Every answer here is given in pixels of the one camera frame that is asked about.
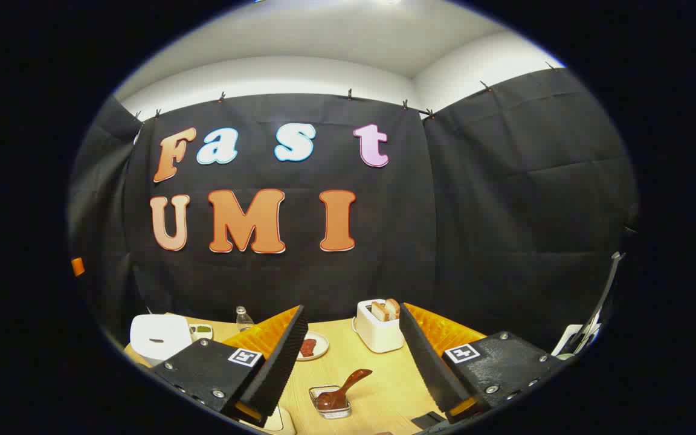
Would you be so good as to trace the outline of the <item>white toaster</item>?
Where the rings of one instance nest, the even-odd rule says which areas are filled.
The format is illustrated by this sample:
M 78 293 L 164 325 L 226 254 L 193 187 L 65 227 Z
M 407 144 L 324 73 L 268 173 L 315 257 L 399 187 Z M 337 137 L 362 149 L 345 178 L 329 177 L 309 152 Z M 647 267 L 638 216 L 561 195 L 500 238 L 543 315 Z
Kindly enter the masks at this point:
M 359 301 L 356 304 L 356 316 L 352 320 L 352 329 L 371 352 L 387 353 L 404 346 L 404 336 L 399 327 L 399 319 L 379 320 L 371 314 L 372 303 L 381 304 L 385 300 L 374 299 Z

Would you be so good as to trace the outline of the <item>white rice cooker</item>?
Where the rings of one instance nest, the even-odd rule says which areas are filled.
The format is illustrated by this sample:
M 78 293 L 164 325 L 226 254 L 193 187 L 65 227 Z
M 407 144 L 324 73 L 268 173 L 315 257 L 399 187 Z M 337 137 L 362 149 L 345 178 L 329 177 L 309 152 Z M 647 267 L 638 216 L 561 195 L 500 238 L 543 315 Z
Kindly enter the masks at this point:
M 193 344 L 185 317 L 173 314 L 141 314 L 130 325 L 130 346 L 152 366 L 163 363 Z

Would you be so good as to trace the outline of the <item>metal wire chopstick holder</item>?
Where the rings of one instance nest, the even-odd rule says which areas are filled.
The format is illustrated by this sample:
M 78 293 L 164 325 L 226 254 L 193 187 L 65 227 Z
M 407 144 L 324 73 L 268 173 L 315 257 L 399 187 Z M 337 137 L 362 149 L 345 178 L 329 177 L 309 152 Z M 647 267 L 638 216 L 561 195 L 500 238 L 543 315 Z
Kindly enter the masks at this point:
M 352 414 L 352 404 L 348 399 L 346 399 L 346 406 L 342 408 L 332 408 L 331 410 L 321 410 L 321 408 L 318 408 L 318 397 L 321 394 L 332 393 L 338 389 L 340 389 L 339 385 L 324 385 L 309 389 L 309 396 L 313 407 L 324 419 L 340 419 L 349 417 Z

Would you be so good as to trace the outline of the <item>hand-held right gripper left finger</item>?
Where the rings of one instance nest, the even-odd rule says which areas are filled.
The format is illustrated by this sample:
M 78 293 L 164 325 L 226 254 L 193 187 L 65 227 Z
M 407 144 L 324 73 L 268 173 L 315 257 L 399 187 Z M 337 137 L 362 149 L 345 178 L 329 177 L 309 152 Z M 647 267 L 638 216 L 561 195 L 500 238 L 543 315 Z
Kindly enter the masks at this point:
M 302 305 L 227 340 L 199 340 L 150 371 L 215 413 L 262 426 L 279 404 L 308 332 Z

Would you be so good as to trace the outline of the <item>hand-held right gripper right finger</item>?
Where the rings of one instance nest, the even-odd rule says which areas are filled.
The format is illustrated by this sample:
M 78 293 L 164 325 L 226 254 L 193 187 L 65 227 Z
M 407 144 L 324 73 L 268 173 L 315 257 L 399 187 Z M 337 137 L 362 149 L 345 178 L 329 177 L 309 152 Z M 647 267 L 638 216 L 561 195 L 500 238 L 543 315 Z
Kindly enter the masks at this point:
M 451 424 L 517 400 L 558 373 L 564 360 L 517 334 L 483 334 L 411 303 L 399 327 L 437 408 Z

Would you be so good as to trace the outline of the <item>white round plate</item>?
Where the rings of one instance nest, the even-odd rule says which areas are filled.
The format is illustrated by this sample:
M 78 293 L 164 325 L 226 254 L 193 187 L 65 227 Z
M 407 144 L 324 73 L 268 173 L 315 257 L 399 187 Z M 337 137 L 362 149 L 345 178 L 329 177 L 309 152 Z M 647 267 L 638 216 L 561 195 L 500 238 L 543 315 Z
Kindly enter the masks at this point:
M 304 339 L 306 338 L 312 338 L 317 340 L 317 346 L 315 347 L 315 353 L 312 357 L 310 358 L 302 358 L 300 355 L 300 352 L 298 353 L 297 356 L 297 361 L 311 361 L 313 359 L 320 358 L 321 356 L 325 355 L 327 350 L 329 349 L 329 341 L 328 339 L 320 333 L 317 332 L 308 332 Z

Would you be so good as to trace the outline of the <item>black flat object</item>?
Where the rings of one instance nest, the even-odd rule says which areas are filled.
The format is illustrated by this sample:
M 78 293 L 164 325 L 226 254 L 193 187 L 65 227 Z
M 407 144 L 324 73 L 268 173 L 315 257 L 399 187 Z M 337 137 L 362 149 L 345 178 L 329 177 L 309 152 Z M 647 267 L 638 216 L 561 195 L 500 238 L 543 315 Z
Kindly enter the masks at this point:
M 445 421 L 446 418 L 439 415 L 439 413 L 428 412 L 424 415 L 413 418 L 411 420 L 411 423 L 413 423 L 414 426 L 417 426 L 418 429 L 420 429 L 420 431 L 426 431 L 430 430 L 432 427 L 435 427 L 437 424 L 441 424 Z

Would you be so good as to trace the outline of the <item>brown wooden spoon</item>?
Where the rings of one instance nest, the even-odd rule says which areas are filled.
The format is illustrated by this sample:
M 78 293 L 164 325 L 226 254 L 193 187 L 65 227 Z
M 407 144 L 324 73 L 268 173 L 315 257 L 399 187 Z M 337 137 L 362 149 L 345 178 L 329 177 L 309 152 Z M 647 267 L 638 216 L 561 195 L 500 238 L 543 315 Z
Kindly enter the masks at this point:
M 324 391 L 315 399 L 315 407 L 320 412 L 337 412 L 348 407 L 347 391 L 357 382 L 373 373 L 370 369 L 357 369 L 346 378 L 345 383 L 334 391 Z

